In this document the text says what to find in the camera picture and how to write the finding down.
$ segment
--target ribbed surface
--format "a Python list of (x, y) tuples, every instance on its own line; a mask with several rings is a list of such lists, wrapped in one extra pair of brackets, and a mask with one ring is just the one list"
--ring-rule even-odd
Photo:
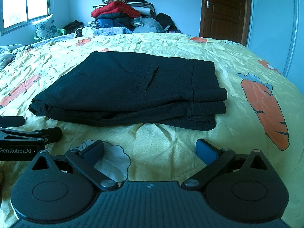
[[(52, 228), (287, 228), (277, 220), (259, 225), (240, 224), (215, 213), (199, 192), (186, 191), (177, 182), (125, 182), (116, 191), (102, 193), (94, 206), (78, 218)], [(13, 228), (42, 228), (22, 220)]]

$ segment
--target red puffer jacket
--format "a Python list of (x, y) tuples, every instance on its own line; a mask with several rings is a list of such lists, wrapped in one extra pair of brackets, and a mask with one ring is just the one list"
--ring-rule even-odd
[(136, 11), (134, 8), (130, 7), (129, 5), (121, 1), (114, 1), (104, 7), (99, 7), (91, 13), (91, 16), (93, 18), (97, 18), (103, 13), (120, 13), (120, 12), (126, 13), (128, 16), (130, 16), (131, 19), (138, 18), (140, 16), (140, 12)]

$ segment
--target bed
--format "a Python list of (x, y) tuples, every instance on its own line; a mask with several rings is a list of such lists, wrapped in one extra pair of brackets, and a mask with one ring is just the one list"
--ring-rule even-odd
[[(31, 100), (93, 51), (142, 52), (213, 61), (219, 85), (228, 92), (227, 112), (215, 116), (217, 125), (210, 131), (157, 123), (93, 127), (34, 116), (28, 110)], [(1, 103), (11, 90), (26, 81), (30, 84), (23, 92), (11, 102)], [(217, 148), (231, 148), (237, 154), (260, 149), (289, 192), (282, 220), (292, 228), (304, 226), (304, 96), (271, 63), (241, 44), (173, 33), (51, 41), (18, 53), (14, 63), (0, 72), (0, 104), (0, 115), (25, 117), (25, 125), (14, 129), (60, 127), (61, 141), (47, 145), (51, 155), (62, 155), (74, 147), (82, 149), (96, 140), (105, 141), (104, 160), (95, 167), (118, 182), (183, 182), (205, 167), (195, 154), (199, 138)], [(10, 192), (27, 164), (0, 162), (6, 174), (0, 227), (10, 227), (17, 220)]]

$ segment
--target floral pillow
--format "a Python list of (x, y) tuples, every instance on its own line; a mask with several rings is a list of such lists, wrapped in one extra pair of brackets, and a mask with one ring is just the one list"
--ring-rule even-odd
[(53, 14), (39, 21), (32, 22), (32, 24), (36, 29), (37, 36), (41, 38), (41, 40), (51, 39), (61, 35), (53, 20)]

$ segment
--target window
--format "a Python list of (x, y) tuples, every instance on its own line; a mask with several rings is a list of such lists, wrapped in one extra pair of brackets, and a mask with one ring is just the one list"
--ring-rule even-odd
[(2, 0), (0, 5), (3, 11), (0, 15), (2, 34), (49, 15), (48, 0)]

